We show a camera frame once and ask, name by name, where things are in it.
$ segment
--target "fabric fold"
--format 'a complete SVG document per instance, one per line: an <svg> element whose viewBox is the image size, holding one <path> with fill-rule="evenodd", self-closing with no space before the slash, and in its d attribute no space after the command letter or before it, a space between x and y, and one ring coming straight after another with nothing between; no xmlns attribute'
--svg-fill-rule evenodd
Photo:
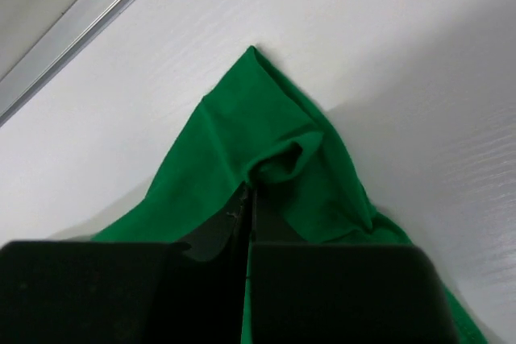
<svg viewBox="0 0 516 344"><path fill-rule="evenodd" d="M410 243L371 204L323 113L253 47L202 99L145 198L94 240L173 242L242 181L266 184L271 205L309 242ZM461 342L485 342L448 291L447 298ZM245 305L250 342L248 294Z"/></svg>

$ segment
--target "green cloth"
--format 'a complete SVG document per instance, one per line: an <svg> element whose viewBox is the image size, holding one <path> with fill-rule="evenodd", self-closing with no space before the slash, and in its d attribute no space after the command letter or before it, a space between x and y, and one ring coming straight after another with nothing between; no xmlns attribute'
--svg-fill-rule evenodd
<svg viewBox="0 0 516 344"><path fill-rule="evenodd" d="M371 204L323 113L253 47L199 103L145 198L94 240L173 242L242 181L274 184L271 205L309 242L410 243ZM448 290L447 299L460 342L486 342ZM242 342L251 342L248 293Z"/></svg>

